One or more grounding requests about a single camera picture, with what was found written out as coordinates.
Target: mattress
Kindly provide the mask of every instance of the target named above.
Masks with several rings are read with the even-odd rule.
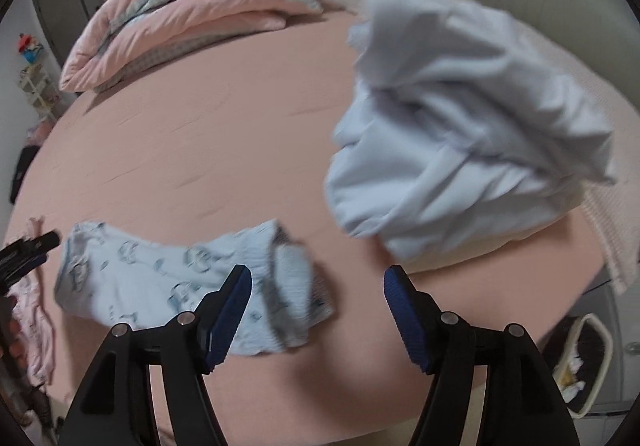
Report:
[[[44,216],[44,231],[63,235],[81,220],[103,220],[187,245],[276,218],[304,243],[337,314],[304,347],[229,356],[206,377],[231,445],[326,444],[383,429],[418,415],[430,386],[386,307],[389,256],[374,239],[341,233],[324,202],[331,133],[352,97],[354,52],[345,40],[353,22],[347,12],[297,20],[84,93],[36,156],[10,222],[7,239]],[[412,280],[471,324],[517,321],[538,340],[602,264],[576,209],[530,238]],[[56,327],[49,393],[70,402],[108,330],[54,304],[59,265],[60,249],[44,266]],[[159,368],[152,382],[159,426],[170,428]]]

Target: gray door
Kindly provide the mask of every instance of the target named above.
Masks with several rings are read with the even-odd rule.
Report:
[[[33,0],[42,31],[60,66],[102,0]]]

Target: human hand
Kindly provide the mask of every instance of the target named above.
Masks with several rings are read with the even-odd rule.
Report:
[[[11,300],[12,307],[14,307],[15,304],[17,303],[15,296],[9,296],[9,299]],[[11,320],[9,322],[9,331],[11,332],[12,336],[16,338],[14,342],[9,346],[9,353],[14,357],[15,361],[18,363],[18,366],[21,369],[26,370],[27,368],[26,351],[24,350],[24,345],[21,343],[20,339],[17,339],[20,334],[20,330],[21,330],[20,323],[18,323],[18,321]],[[0,358],[2,358],[3,355],[4,355],[4,350],[2,350],[2,348],[0,347]]]

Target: pink folded blanket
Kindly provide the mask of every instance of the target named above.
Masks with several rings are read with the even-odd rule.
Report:
[[[321,12],[318,0],[108,0],[69,54],[60,89],[104,89],[203,43],[282,29],[287,16]]]

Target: white wall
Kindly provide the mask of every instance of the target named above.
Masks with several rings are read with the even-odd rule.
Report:
[[[36,112],[18,87],[18,73],[26,62],[18,53],[21,32],[34,34],[46,48],[46,69],[57,80],[60,66],[48,50],[31,0],[14,0],[0,22],[0,235],[4,235],[12,206],[9,203],[11,179],[26,130],[37,121]]]

